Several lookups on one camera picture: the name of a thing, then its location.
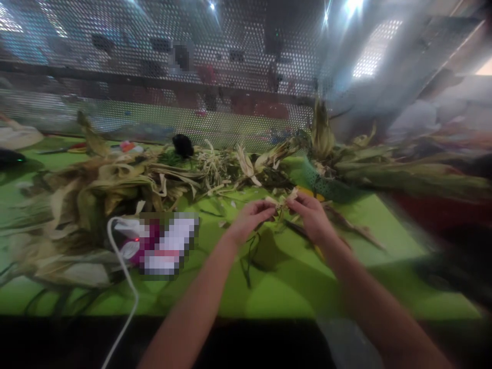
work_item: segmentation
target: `person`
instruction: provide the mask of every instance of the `person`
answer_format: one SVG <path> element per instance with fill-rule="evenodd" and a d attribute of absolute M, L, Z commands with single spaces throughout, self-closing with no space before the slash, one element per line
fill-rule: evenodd
<path fill-rule="evenodd" d="M 441 128 L 438 104 L 434 99 L 449 87 L 463 81 L 450 69 L 443 68 L 422 90 L 415 102 L 391 124 L 386 132 L 386 145 L 397 145 L 406 140 L 437 132 Z"/>
<path fill-rule="evenodd" d="M 322 250 L 326 264 L 344 291 L 348 309 L 378 350 L 385 367 L 451 367 L 417 322 L 338 237 L 318 200 L 299 193 L 288 206 L 302 217 L 310 241 Z M 193 366 L 216 318 L 238 249 L 259 224 L 273 220 L 275 214 L 275 206 L 264 200 L 250 202 L 239 212 L 196 279 L 158 329 L 138 369 Z"/>

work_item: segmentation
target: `scissors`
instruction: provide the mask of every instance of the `scissors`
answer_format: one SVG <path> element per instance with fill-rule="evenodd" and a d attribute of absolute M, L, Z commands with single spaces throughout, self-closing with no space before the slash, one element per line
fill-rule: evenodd
<path fill-rule="evenodd" d="M 86 142 L 81 142 L 81 143 L 76 143 L 72 146 L 68 146 L 66 148 L 60 148 L 56 150 L 48 150 L 48 151 L 37 151 L 36 154 L 44 155 L 44 154 L 56 154 L 56 153 L 61 153 L 61 152 L 69 152 L 73 154 L 85 154 L 87 151 L 87 143 Z"/>

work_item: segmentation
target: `green table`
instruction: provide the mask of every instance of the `green table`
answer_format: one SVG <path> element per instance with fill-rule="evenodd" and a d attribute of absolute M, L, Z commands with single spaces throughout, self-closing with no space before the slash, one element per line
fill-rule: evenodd
<path fill-rule="evenodd" d="M 47 138 L 40 144 L 45 147 L 64 147 L 75 138 Z M 82 154 L 52 154 L 37 155 L 38 147 L 24 150 L 23 153 L 31 160 L 38 160 L 39 166 L 45 169 L 59 170 L 65 166 L 85 160 Z M 15 184 L 19 181 L 30 180 L 32 170 L 39 169 L 36 162 L 26 164 L 26 168 L 8 173 L 0 178 L 0 194 L 4 207 L 22 199 Z M 291 176 L 299 179 L 301 160 L 291 160 Z M 235 197 L 249 201 L 262 198 L 265 190 L 249 189 L 244 194 L 234 194 Z M 179 204 L 180 211 L 198 211 L 200 208 L 213 210 L 209 200 L 191 204 L 183 198 Z M 227 219 L 234 219 L 237 209 L 224 203 Z M 358 259 L 370 272 L 407 307 L 411 313 L 422 320 L 446 320 L 479 318 L 475 307 L 461 294 L 437 291 L 422 282 L 413 272 L 411 264 L 416 258 L 425 256 L 427 251 L 418 245 L 407 230 L 386 208 L 383 202 L 371 195 L 350 206 L 339 206 L 337 209 L 345 217 L 362 226 L 371 228 L 373 234 L 382 241 L 387 252 L 376 249 L 373 245 L 352 233 L 341 232 L 350 243 Z M 3 211 L 1 217 L 8 217 Z M 201 248 L 211 251 L 224 232 L 218 226 L 217 217 L 200 214 L 198 244 Z M 273 225 L 264 225 L 261 229 L 261 243 L 267 248 L 276 246 L 276 271 L 264 273 L 251 268 L 252 289 L 248 289 L 239 261 L 234 264 L 220 304 L 219 315 L 230 318 L 311 318 L 315 316 L 339 317 L 345 316 L 346 311 L 341 301 L 337 280 L 331 270 L 326 267 L 309 248 L 306 240 L 285 230 L 274 234 Z M 6 251 L 7 239 L 0 240 L 0 269 L 9 263 Z M 246 247 L 241 250 L 244 255 Z M 199 251 L 191 251 L 182 274 L 172 282 L 147 281 L 141 278 L 137 270 L 132 277 L 140 293 L 139 315 L 165 315 L 175 301 L 184 293 L 189 283 L 195 278 L 198 268 L 203 263 L 205 255 Z M 14 279 L 0 289 L 0 314 L 20 315 L 28 302 L 42 286 L 28 278 Z M 69 300 L 64 314 L 70 315 L 79 306 L 71 303 L 85 291 L 75 289 Z M 57 293 L 48 292 L 30 309 L 31 314 L 48 316 L 52 313 L 57 300 Z M 126 282 L 110 288 L 102 293 L 87 310 L 88 315 L 120 315 L 127 314 L 133 304 L 133 296 Z"/>

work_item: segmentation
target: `pile of corn husks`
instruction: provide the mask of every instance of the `pile of corn husks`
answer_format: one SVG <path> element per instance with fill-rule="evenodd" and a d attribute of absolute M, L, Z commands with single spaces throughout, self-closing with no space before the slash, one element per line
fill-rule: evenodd
<path fill-rule="evenodd" d="M 121 280 L 106 234 L 111 217 L 172 211 L 185 193 L 195 199 L 246 185 L 293 187 L 280 168 L 280 161 L 296 151 L 293 141 L 274 147 L 254 165 L 241 145 L 218 152 L 208 142 L 208 149 L 196 147 L 194 168 L 187 169 L 183 161 L 163 163 L 176 160 L 168 146 L 111 152 L 81 112 L 78 122 L 92 157 L 58 172 L 38 173 L 23 187 L 26 200 L 0 224 L 0 234 L 10 236 L 12 259 L 0 286 L 25 275 L 44 285 L 108 287 Z"/>

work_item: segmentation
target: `metal mesh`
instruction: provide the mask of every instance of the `metal mesh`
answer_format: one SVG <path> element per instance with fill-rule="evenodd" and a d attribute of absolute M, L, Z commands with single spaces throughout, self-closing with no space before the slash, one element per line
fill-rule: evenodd
<path fill-rule="evenodd" d="M 317 91 L 332 114 L 394 109 L 415 72 L 427 76 L 444 64 L 478 25 L 443 17 L 418 29 L 411 16 L 396 18 L 402 33 L 411 28 L 415 36 L 400 49 L 382 40 L 406 8 L 375 8 L 345 29 L 331 20 L 341 19 L 344 4 L 3 0 L 1 108 L 47 132 L 79 134 L 82 109 L 109 138 L 163 142 L 184 133 L 197 144 L 244 141 L 263 151 L 307 127 Z M 407 48 L 422 39 L 425 50 Z M 359 78 L 374 48 L 380 65 Z M 387 68 L 398 53 L 407 57 L 404 68 Z"/>

